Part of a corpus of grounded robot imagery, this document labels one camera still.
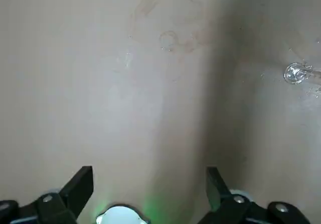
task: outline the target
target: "glass object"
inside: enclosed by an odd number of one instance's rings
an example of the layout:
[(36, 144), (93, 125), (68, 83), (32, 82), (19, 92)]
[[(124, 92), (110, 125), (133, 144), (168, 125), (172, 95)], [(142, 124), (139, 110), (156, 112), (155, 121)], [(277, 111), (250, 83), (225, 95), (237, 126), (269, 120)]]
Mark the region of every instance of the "glass object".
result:
[(310, 82), (321, 85), (321, 71), (316, 71), (311, 66), (294, 62), (286, 68), (284, 79), (291, 84)]
[(138, 211), (128, 205), (115, 205), (99, 215), (96, 224), (149, 224)]

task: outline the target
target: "beige wall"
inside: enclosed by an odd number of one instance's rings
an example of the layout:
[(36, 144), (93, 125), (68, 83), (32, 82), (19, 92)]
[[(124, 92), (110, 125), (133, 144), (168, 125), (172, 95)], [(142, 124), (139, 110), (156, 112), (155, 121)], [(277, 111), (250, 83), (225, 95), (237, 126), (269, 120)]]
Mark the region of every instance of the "beige wall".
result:
[(321, 67), (320, 5), (0, 0), (0, 199), (28, 203), (93, 165), (80, 223), (112, 202), (196, 223), (218, 165), (231, 188), (317, 223), (321, 91), (282, 73)]

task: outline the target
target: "water droplet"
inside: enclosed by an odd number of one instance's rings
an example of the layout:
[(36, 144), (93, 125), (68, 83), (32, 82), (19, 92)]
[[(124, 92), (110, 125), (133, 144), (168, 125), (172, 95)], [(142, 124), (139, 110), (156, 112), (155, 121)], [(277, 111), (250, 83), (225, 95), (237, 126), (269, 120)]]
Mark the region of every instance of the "water droplet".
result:
[(162, 50), (173, 51), (179, 44), (179, 38), (174, 31), (167, 31), (159, 36), (159, 43)]
[(120, 51), (116, 58), (117, 63), (119, 66), (124, 66), (125, 68), (130, 68), (131, 63), (133, 61), (133, 54), (130, 52), (129, 49), (126, 51)]

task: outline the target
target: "white light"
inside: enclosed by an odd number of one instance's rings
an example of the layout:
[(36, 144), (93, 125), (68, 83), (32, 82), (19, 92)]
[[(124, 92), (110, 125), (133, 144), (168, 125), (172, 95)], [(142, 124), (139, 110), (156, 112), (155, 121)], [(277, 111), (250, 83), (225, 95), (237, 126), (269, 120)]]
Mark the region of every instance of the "white light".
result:
[(101, 223), (101, 221), (102, 221), (102, 216), (97, 217), (97, 219), (96, 219), (96, 223), (97, 223), (97, 224), (100, 224), (100, 223)]

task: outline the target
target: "screw head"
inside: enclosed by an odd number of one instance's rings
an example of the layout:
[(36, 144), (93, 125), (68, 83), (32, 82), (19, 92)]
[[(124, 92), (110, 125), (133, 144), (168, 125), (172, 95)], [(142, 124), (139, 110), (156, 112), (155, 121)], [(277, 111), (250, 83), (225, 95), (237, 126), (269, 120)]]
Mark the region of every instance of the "screw head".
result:
[(48, 202), (52, 200), (52, 196), (51, 195), (47, 195), (44, 199), (43, 202)]
[(275, 205), (275, 208), (280, 212), (288, 212), (288, 209), (286, 208), (286, 206), (281, 203)]
[(235, 200), (237, 203), (240, 203), (240, 204), (245, 202), (244, 198), (241, 197), (240, 195), (235, 196), (235, 197), (234, 197), (234, 200)]
[(3, 203), (0, 205), (0, 210), (7, 209), (10, 205), (8, 203)]

